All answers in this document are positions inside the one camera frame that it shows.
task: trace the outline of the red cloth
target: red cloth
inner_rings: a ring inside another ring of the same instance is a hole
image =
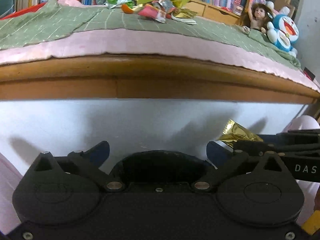
[[[14,17],[18,17],[18,16],[21,16],[25,13],[28,13],[28,12],[36,12],[37,10],[39,10],[42,6],[44,6],[45,3],[40,3],[38,5],[35,5],[35,6],[31,6],[29,8],[25,8],[25,9],[22,9],[18,12],[15,12],[15,13],[12,13],[12,14],[9,14],[8,16],[4,17],[4,18],[1,18],[0,20],[5,20],[5,19],[9,19],[9,18],[14,18]]]

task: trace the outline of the doll's face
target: doll's face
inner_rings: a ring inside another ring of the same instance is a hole
[[[266,16],[266,12],[263,8],[257,8],[254,12],[254,16],[256,19],[263,19]]]

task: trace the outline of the wooden edge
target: wooden edge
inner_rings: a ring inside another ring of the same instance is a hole
[[[271,74],[185,57],[106,54],[0,67],[0,82],[86,76],[202,80],[320,98],[317,91]]]
[[[311,104],[311,97],[202,80],[69,77],[0,83],[0,100],[170,98]]]

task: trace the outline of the wooden drawer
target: wooden drawer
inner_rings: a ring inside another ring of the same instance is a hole
[[[185,8],[196,12],[199,16],[203,16],[205,5],[196,1],[190,1],[185,5]]]
[[[236,24],[236,21],[238,19],[232,14],[211,7],[210,5],[207,5],[207,7],[205,8],[203,17],[214,20],[216,22],[221,22],[230,25]]]

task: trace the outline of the plush toy's open mouth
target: plush toy's open mouth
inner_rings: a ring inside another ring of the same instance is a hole
[[[297,35],[295,30],[292,28],[292,26],[286,21],[284,21],[284,27],[290,35]]]

